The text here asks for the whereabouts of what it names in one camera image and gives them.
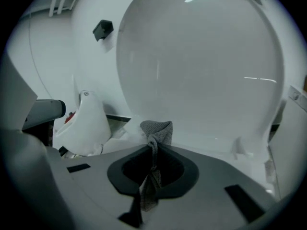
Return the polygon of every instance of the gray surface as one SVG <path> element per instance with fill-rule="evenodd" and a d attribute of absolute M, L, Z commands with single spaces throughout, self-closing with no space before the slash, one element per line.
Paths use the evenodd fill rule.
<path fill-rule="evenodd" d="M 76 229 L 132 229 L 129 225 L 123 224 L 115 217 L 110 215 L 108 210 L 104 210 L 104 208 L 108 209 L 108 205 L 110 204 L 111 200 L 108 196 L 102 199 L 100 198 L 99 193 L 101 190 L 95 190 L 95 188 L 97 188 L 96 186 L 100 185 L 101 181 L 99 180 L 99 177 L 96 178 L 91 176 L 91 174 L 93 174 L 93 168 L 95 168 L 95 164 L 98 166 L 99 162 L 101 162 L 95 159 L 99 156 L 80 158 L 75 160 L 62 160 L 58 150 L 54 148 L 48 148 L 47 152 L 56 184 L 67 204 L 67 207 L 69 208 Z M 86 176 L 84 176 L 84 173 L 81 173 L 82 171 L 69 173 L 66 169 L 66 164 L 68 166 L 73 166 L 76 164 L 88 162 L 84 161 L 87 159 L 90 159 L 91 161 L 94 160 L 96 163 L 89 163 L 93 167 L 87 169 Z"/>
<path fill-rule="evenodd" d="M 224 161 L 170 148 L 191 159 L 199 168 L 196 185 L 183 197 L 160 200 L 146 229 L 219 229 L 229 230 L 247 224 L 224 188 L 238 184 L 264 210 L 274 199 L 256 182 Z"/>
<path fill-rule="evenodd" d="M 266 228 L 287 206 L 289 201 L 292 199 L 292 196 L 292 194 L 286 196 L 281 201 L 274 204 L 261 218 L 253 221 L 251 224 L 241 227 L 238 230 L 260 230 Z"/>
<path fill-rule="evenodd" d="M 0 63 L 0 128 L 21 130 L 36 99 L 4 52 Z"/>
<path fill-rule="evenodd" d="M 4 168 L 28 206 L 52 229 L 74 229 L 69 210 L 51 172 L 43 143 L 20 131 L 2 130 L 0 147 Z"/>
<path fill-rule="evenodd" d="M 177 144 L 229 152 L 264 133 L 279 107 L 283 55 L 254 0 L 133 0 L 116 50 L 131 113 L 172 120 Z"/>
<path fill-rule="evenodd" d="M 107 169 L 114 161 L 144 147 L 138 146 L 104 155 L 63 160 L 65 167 L 87 163 L 91 167 L 71 173 L 75 183 L 101 208 L 115 218 L 130 210 L 133 198 L 119 194 L 107 177 Z"/>
<path fill-rule="evenodd" d="M 37 100 L 27 116 L 23 130 L 55 120 L 65 115 L 62 103 L 58 100 Z"/>
<path fill-rule="evenodd" d="M 127 212 L 132 199 L 117 193 L 106 176 L 108 166 L 141 146 L 95 157 L 63 160 L 65 166 L 88 163 L 91 168 L 71 174 L 76 184 L 101 208 L 113 216 Z M 275 201 L 256 182 L 224 161 L 180 148 L 173 151 L 191 159 L 200 171 L 196 185 L 183 197 L 160 200 L 144 229 L 219 229 L 229 230 L 247 224 L 225 192 L 226 186 L 238 184 L 264 210 Z"/>

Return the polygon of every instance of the white wall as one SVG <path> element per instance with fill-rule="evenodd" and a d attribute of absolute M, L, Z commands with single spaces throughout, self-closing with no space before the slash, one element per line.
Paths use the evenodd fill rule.
<path fill-rule="evenodd" d="M 90 82 L 103 100 L 105 112 L 131 116 L 119 83 L 116 66 L 116 39 L 121 19 L 133 0 L 78 0 L 71 18 L 78 59 Z M 113 22 L 114 32 L 95 40 L 93 29 L 100 20 Z"/>
<path fill-rule="evenodd" d="M 50 18 L 48 11 L 42 11 L 33 13 L 30 21 L 29 17 L 20 20 L 8 41 L 7 51 L 38 99 L 62 100 L 66 105 L 66 115 L 76 111 L 71 76 L 81 73 L 71 33 L 71 12 L 64 11 Z M 55 130 L 64 124 L 65 118 L 56 121 Z"/>
<path fill-rule="evenodd" d="M 29 46 L 29 20 L 22 19 L 13 30 L 7 42 L 6 50 L 19 74 L 37 94 L 38 99 L 49 99 L 41 83 L 31 56 Z"/>

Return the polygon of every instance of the white panel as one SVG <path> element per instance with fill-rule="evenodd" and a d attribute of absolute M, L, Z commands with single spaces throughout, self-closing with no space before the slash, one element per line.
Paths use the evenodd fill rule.
<path fill-rule="evenodd" d="M 82 91 L 75 115 L 55 135 L 57 143 L 74 154 L 98 155 L 111 137 L 102 103 L 94 92 Z"/>
<path fill-rule="evenodd" d="M 134 115 L 172 120 L 179 144 L 262 148 L 283 88 L 278 39 L 253 0 L 134 0 L 118 74 Z"/>
<path fill-rule="evenodd" d="M 78 0 L 71 25 L 78 61 L 84 68 L 82 84 L 96 91 L 107 114 L 131 116 L 116 67 L 116 38 L 121 19 L 133 0 Z M 113 22 L 114 31 L 106 40 L 95 40 L 93 29 L 100 20 Z"/>
<path fill-rule="evenodd" d="M 297 189 L 307 168 L 307 96 L 292 90 L 270 142 L 281 198 Z"/>

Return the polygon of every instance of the gray cloth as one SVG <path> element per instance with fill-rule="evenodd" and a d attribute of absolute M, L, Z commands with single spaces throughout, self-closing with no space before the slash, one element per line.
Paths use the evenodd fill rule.
<path fill-rule="evenodd" d="M 170 145 L 172 143 L 173 123 L 144 121 L 140 127 L 147 136 L 148 146 L 152 148 L 152 168 L 146 178 L 144 188 L 141 193 L 141 210 L 149 211 L 157 205 L 154 198 L 155 192 L 161 188 L 161 174 L 157 169 L 158 143 Z"/>

